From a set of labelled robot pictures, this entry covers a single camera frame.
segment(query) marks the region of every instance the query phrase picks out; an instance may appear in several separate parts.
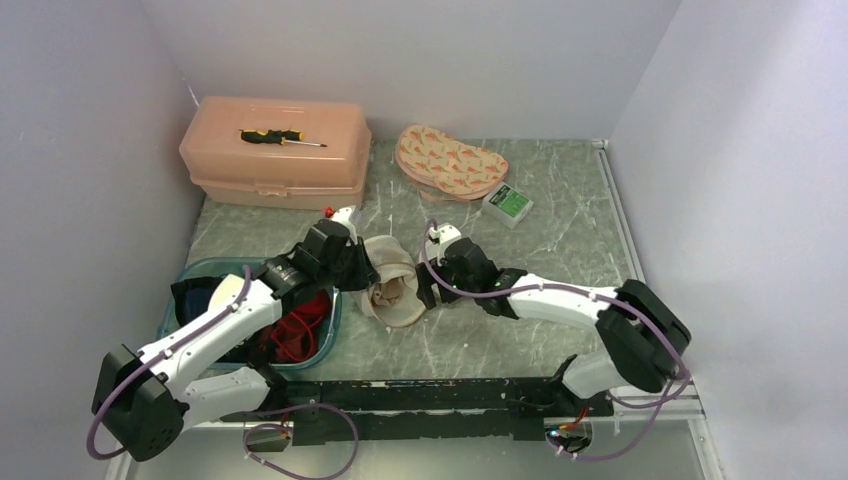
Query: patterned pouch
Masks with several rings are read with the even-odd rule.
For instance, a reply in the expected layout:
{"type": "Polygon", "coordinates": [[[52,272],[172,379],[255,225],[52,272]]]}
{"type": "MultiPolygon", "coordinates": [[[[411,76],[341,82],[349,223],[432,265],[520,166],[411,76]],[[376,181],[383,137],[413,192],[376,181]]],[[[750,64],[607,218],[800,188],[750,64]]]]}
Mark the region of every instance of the patterned pouch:
{"type": "Polygon", "coordinates": [[[416,185],[436,187],[450,197],[436,197],[419,186],[428,200],[469,201],[486,196],[503,180],[506,160],[486,148],[466,145],[423,125],[412,125],[398,140],[398,166],[416,185]]]}

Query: white wall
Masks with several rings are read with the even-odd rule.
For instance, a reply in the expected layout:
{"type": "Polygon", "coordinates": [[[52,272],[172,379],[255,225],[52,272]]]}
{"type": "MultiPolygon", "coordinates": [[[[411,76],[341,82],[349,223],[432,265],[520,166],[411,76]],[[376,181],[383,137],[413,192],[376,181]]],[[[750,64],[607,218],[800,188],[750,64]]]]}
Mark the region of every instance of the white wall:
{"type": "Polygon", "coordinates": [[[4,0],[0,38],[0,477],[103,478],[94,385],[185,261],[194,105],[138,2],[4,0]]]}
{"type": "Polygon", "coordinates": [[[385,138],[607,138],[680,0],[143,3],[198,97],[358,102],[385,138]]]}
{"type": "Polygon", "coordinates": [[[685,0],[611,138],[730,479],[846,478],[848,5],[685,0]]]}

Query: beige bag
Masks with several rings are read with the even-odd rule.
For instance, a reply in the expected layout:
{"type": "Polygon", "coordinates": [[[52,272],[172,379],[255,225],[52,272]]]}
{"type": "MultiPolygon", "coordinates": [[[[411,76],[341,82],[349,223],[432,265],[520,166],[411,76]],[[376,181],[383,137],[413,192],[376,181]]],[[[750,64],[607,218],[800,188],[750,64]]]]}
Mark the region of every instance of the beige bag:
{"type": "Polygon", "coordinates": [[[380,235],[365,240],[371,265],[380,274],[380,283],[354,293],[356,303],[369,317],[392,328],[408,327],[427,310],[418,299],[418,277],[412,257],[394,237],[380,235]]]}

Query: box latch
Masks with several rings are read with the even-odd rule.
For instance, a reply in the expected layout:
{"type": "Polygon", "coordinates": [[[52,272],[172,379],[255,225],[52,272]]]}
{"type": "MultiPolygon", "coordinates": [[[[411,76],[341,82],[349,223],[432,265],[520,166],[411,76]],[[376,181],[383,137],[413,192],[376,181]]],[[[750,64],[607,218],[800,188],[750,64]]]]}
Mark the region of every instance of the box latch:
{"type": "Polygon", "coordinates": [[[263,197],[286,197],[288,190],[285,185],[263,185],[257,183],[254,185],[254,190],[263,197]]]}

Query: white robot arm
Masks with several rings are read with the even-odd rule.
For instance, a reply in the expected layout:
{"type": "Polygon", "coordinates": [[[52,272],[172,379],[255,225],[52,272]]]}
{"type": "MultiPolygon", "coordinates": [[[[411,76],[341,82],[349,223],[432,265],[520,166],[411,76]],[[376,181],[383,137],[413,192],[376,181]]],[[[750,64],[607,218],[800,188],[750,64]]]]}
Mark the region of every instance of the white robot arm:
{"type": "Polygon", "coordinates": [[[443,302],[470,296],[492,315],[548,320],[600,334],[601,349],[570,357],[557,373],[567,397],[585,400],[622,386],[658,393],[674,375],[677,362],[661,340],[631,312],[616,306],[626,303],[629,310],[635,308],[647,316],[679,357],[691,334],[644,283],[627,280],[616,288],[582,287],[524,270],[497,269],[458,229],[449,224],[432,225],[417,267],[418,297],[428,308],[435,306],[437,288],[443,302]]]}
{"type": "Polygon", "coordinates": [[[133,458],[143,461],[198,423],[253,411],[285,396],[285,379],[267,364],[196,379],[235,345],[311,300],[318,290],[357,291],[379,280],[356,234],[359,211],[346,207],[327,217],[292,253],[268,259],[259,271],[246,275],[231,304],[207,311],[137,352],[121,345],[106,355],[92,404],[95,424],[88,449],[93,457],[111,456],[94,449],[101,421],[133,458]]]}

